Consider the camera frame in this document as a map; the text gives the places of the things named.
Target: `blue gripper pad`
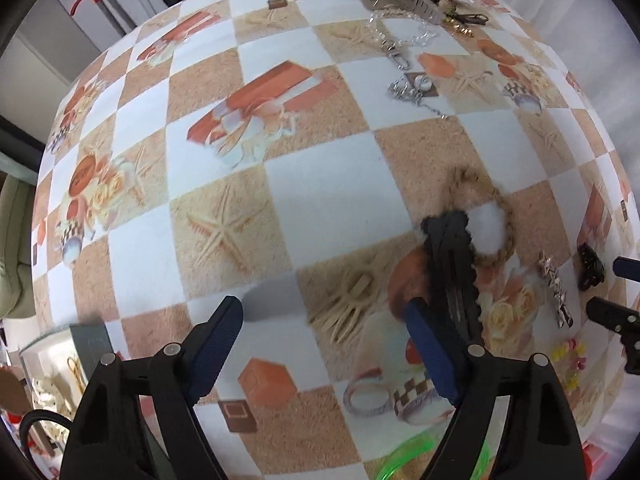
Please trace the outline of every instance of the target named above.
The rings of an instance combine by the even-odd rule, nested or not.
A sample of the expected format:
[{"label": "blue gripper pad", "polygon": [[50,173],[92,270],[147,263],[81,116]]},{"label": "blue gripper pad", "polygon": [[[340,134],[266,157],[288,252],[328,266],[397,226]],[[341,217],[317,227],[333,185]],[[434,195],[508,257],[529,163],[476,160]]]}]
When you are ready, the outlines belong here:
[{"label": "blue gripper pad", "polygon": [[238,298],[227,296],[206,323],[193,327],[184,340],[182,392],[193,406],[206,396],[218,378],[220,370],[242,328],[244,314]]},{"label": "blue gripper pad", "polygon": [[460,352],[462,340],[453,323],[447,319],[433,313],[419,298],[411,300],[404,311],[406,328],[437,393],[458,407],[464,393],[461,379],[467,364]]}]

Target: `checkered pattern print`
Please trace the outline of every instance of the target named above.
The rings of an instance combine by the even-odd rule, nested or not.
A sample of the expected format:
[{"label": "checkered pattern print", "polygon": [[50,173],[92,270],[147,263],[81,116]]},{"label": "checkered pattern print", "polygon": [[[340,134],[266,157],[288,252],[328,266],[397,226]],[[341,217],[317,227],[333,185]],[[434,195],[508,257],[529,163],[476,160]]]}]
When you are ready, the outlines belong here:
[{"label": "checkered pattern print", "polygon": [[[618,394],[623,359],[584,308],[596,294],[638,308],[639,285],[611,264],[638,257],[640,219],[562,60],[500,0],[475,0],[460,12],[489,22],[472,38],[434,27],[425,46],[404,48],[434,85],[431,108],[415,107],[388,93],[403,74],[360,0],[267,1],[181,2],[103,53],[61,102],[33,218],[43,328],[101,319],[114,349],[139,358],[235,295],[244,326],[195,407],[226,473],[373,479],[399,444],[450,413],[426,395],[386,288],[420,244],[420,220],[446,206],[451,168],[470,166],[511,203],[516,233],[508,262],[478,270],[485,345],[526,359],[584,342],[570,403],[587,438]],[[383,26],[398,39],[419,33],[410,19]],[[474,244],[495,252],[500,210],[467,199]],[[583,241],[607,267],[588,292],[576,286]],[[558,266],[570,330],[558,329],[536,272],[541,250]],[[336,343],[308,323],[357,288],[370,300],[353,337]],[[347,391],[360,410],[345,406]],[[411,416],[399,416],[408,404]]]}]

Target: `metal bolt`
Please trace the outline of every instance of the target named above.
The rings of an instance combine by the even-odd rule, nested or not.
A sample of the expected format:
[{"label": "metal bolt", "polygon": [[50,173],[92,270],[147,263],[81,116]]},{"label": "metal bolt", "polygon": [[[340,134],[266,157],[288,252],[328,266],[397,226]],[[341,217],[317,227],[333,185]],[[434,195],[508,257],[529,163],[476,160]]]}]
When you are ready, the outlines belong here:
[{"label": "metal bolt", "polygon": [[480,345],[469,345],[469,348],[466,349],[473,357],[482,357],[484,355],[484,348]]},{"label": "metal bolt", "polygon": [[113,354],[111,352],[107,352],[106,354],[104,354],[101,358],[100,358],[100,362],[101,364],[105,365],[105,366],[109,366],[111,363],[113,363],[116,360],[116,354]]},{"label": "metal bolt", "polygon": [[176,355],[179,354],[181,346],[178,343],[169,343],[164,347],[164,355]]},{"label": "metal bolt", "polygon": [[533,362],[538,366],[547,366],[549,364],[549,359],[544,354],[535,354],[533,356]]}]

